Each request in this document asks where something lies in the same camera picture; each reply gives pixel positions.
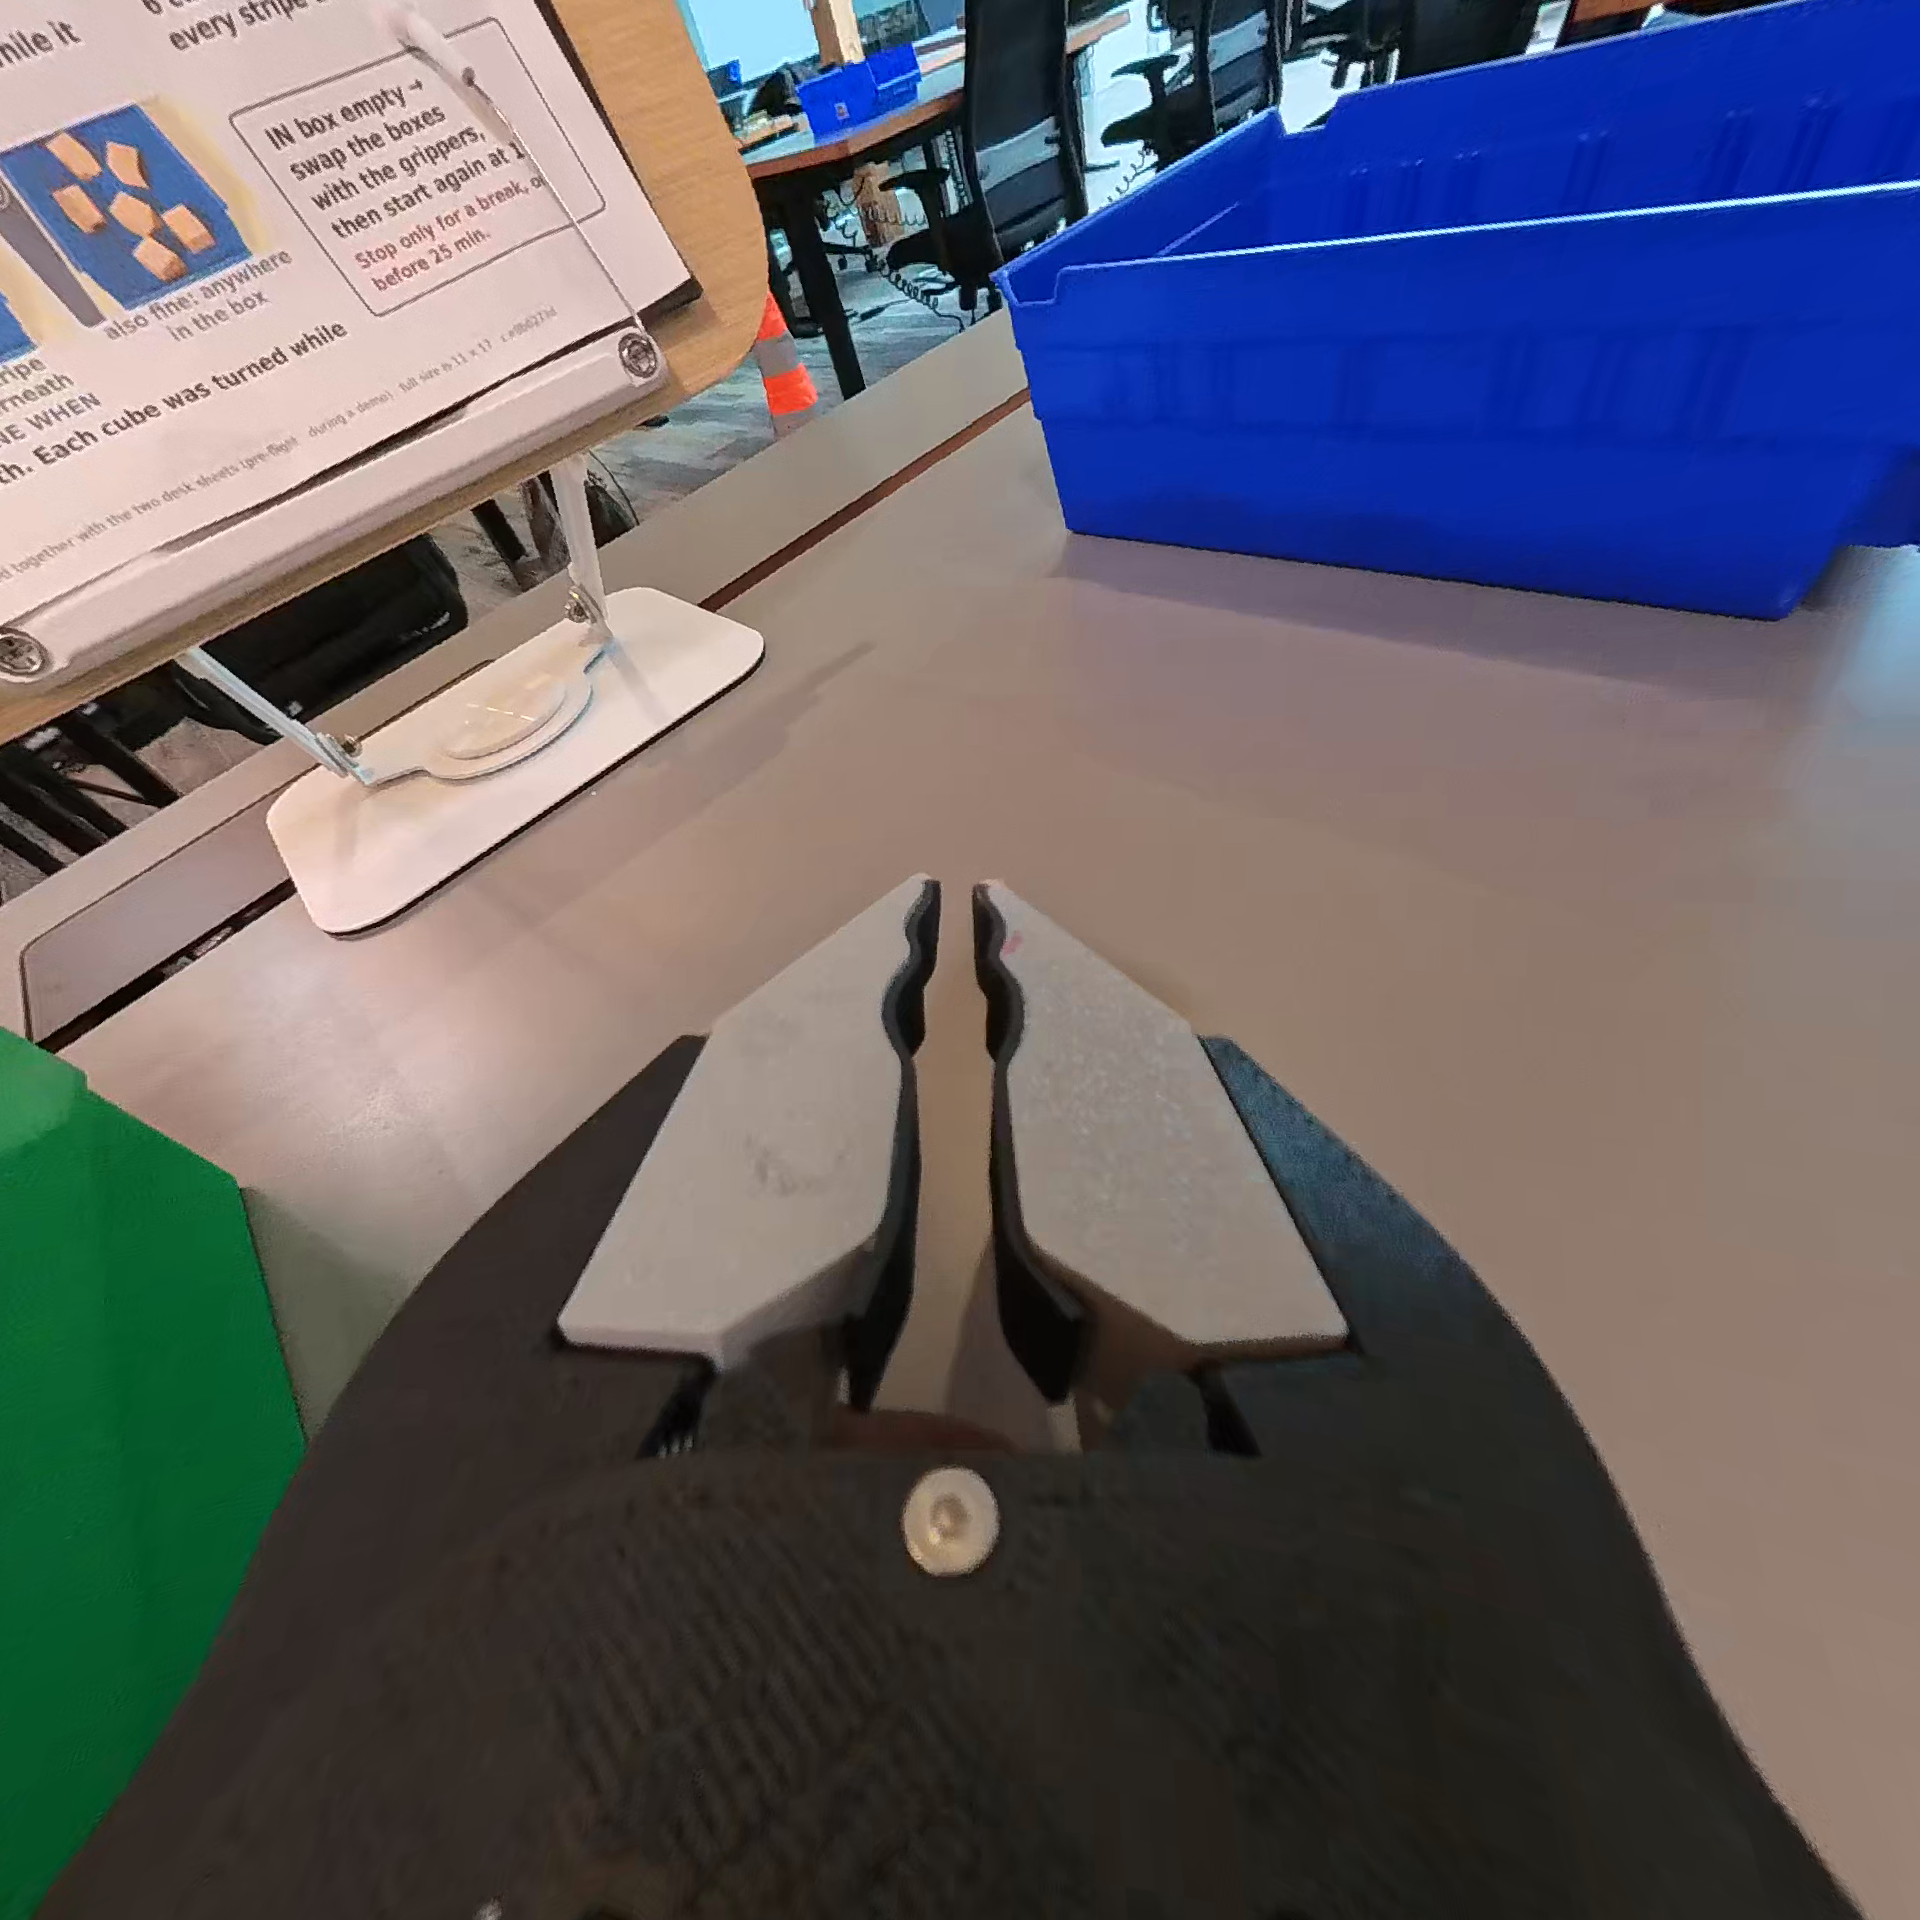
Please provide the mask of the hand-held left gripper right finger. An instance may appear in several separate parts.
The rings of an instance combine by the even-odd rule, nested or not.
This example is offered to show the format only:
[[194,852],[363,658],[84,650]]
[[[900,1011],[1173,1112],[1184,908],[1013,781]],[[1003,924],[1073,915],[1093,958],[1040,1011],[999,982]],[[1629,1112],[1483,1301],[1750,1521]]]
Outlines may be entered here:
[[1196,1028],[999,881],[970,890],[1003,1341],[1080,1447],[1134,1391],[1352,1330]]

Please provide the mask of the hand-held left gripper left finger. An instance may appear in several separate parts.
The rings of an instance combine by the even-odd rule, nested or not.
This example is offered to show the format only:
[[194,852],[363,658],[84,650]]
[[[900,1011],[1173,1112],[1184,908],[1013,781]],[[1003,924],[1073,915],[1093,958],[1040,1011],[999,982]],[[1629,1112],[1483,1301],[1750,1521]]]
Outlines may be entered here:
[[937,950],[914,874],[714,1020],[560,1310],[569,1347],[726,1375],[824,1331],[870,1408],[914,1292]]

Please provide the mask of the green plastic bin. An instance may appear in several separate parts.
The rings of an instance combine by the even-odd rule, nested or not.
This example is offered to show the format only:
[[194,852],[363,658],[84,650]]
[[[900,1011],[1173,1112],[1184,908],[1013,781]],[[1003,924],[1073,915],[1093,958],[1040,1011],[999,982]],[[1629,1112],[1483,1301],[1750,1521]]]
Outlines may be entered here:
[[236,1180],[4,1032],[4,1918],[154,1750],[303,1450]]

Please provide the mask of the blue plastic bin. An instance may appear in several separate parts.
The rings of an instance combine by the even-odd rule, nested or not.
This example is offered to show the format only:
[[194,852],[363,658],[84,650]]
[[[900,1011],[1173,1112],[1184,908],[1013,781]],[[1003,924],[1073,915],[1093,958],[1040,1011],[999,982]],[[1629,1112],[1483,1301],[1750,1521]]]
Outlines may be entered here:
[[1784,618],[1916,542],[1916,7],[1267,112],[996,284],[1072,532]]

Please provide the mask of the instruction sheet on stand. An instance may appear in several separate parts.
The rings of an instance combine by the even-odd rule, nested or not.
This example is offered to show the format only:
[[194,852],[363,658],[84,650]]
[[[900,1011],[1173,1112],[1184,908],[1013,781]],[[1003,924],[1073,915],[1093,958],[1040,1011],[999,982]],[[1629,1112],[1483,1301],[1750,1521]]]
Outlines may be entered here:
[[[733,371],[760,317],[766,272],[743,161],[673,2],[556,2],[622,154],[699,288],[607,342],[622,387],[593,418],[562,365],[490,395],[434,432],[383,450],[170,554],[202,592],[44,677],[47,654],[3,625],[3,738],[37,731],[157,664],[180,661],[317,771],[269,810],[292,882],[327,934],[387,924],[626,758],[739,687],[756,631],[659,588],[607,588],[586,500],[586,452],[666,414]],[[566,540],[560,611],[529,640],[372,731],[292,717],[206,650],[243,621],[430,532],[526,477],[549,474]]]

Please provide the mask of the orange traffic cone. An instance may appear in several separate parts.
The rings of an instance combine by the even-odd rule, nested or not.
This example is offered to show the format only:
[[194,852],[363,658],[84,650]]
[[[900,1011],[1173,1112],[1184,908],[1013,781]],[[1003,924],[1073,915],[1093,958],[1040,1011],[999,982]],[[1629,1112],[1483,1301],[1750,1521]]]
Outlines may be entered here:
[[776,441],[792,437],[819,414],[819,391],[799,357],[799,345],[774,291],[762,300],[762,317],[754,338],[754,370]]

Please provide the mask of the black office chair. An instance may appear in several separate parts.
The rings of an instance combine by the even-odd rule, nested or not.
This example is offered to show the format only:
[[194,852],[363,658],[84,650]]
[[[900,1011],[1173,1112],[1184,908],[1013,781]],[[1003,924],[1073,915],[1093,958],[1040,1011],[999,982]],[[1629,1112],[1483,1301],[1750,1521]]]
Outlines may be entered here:
[[884,275],[934,268],[962,311],[996,304],[994,275],[1089,211],[1067,57],[1067,2],[966,2],[962,94],[947,151],[884,181],[923,225],[884,250]]
[[1164,170],[1249,117],[1279,108],[1289,2],[1164,2],[1180,41],[1119,75],[1149,84],[1149,104],[1102,128],[1102,145],[1143,145]]

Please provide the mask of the printed instruction sheet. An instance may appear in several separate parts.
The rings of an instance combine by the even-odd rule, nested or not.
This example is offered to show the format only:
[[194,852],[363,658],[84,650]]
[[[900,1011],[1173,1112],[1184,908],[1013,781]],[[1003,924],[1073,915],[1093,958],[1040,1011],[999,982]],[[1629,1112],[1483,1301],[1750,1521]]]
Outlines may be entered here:
[[3,7],[3,625],[44,677],[170,554],[699,280],[556,2]]

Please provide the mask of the small blue storage bin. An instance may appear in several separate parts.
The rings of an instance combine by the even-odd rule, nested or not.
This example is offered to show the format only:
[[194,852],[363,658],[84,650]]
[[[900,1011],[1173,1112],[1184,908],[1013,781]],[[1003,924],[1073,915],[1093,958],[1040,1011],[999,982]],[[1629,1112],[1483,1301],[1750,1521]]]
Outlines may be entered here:
[[914,42],[877,48],[864,61],[822,70],[796,88],[799,112],[816,144],[847,138],[920,101],[923,70]]

